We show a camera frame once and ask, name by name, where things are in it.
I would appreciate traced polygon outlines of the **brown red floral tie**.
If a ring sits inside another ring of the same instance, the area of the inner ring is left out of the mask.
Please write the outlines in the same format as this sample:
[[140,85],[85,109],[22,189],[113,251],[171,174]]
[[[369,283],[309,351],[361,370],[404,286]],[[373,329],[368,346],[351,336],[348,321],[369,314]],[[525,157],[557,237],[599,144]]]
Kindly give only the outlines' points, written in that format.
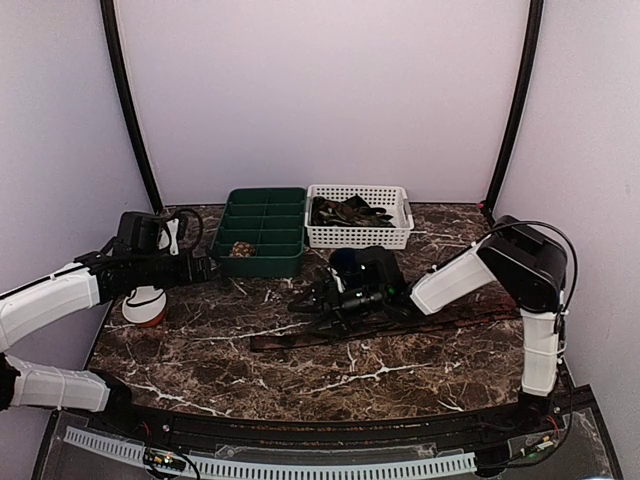
[[378,316],[372,320],[357,323],[353,330],[346,333],[336,333],[331,329],[324,329],[320,331],[305,330],[285,335],[256,335],[250,339],[249,349],[252,353],[295,350],[361,339],[456,330],[495,321],[518,320],[519,318],[520,311],[512,301],[495,304],[461,304],[446,307],[426,319],[406,324]]

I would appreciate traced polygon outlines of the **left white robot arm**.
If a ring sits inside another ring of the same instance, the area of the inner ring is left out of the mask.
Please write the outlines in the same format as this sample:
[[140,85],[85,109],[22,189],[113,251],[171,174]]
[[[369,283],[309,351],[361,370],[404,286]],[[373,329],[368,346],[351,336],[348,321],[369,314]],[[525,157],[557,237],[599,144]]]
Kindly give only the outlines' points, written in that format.
[[206,257],[108,256],[91,252],[62,269],[1,296],[1,407],[35,406],[101,412],[120,436],[141,427],[140,412],[107,373],[68,370],[21,360],[10,349],[32,333],[79,311],[121,298],[124,319],[135,326],[158,324],[168,310],[168,290],[212,279]]

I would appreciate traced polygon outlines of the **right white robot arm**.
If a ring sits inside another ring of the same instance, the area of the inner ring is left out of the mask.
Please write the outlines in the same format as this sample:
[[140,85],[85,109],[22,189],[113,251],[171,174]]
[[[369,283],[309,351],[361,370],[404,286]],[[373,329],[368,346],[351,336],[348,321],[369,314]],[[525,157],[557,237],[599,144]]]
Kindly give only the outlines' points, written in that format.
[[382,246],[340,248],[319,280],[288,306],[313,314],[313,327],[340,337],[353,331],[353,317],[382,311],[399,323],[440,312],[454,301],[497,282],[524,322],[521,390],[529,395],[510,413],[521,434],[534,432],[549,416],[542,397],[553,391],[566,340],[564,318],[577,286],[578,255],[569,237],[541,221],[505,215],[482,237],[409,283],[395,254]]

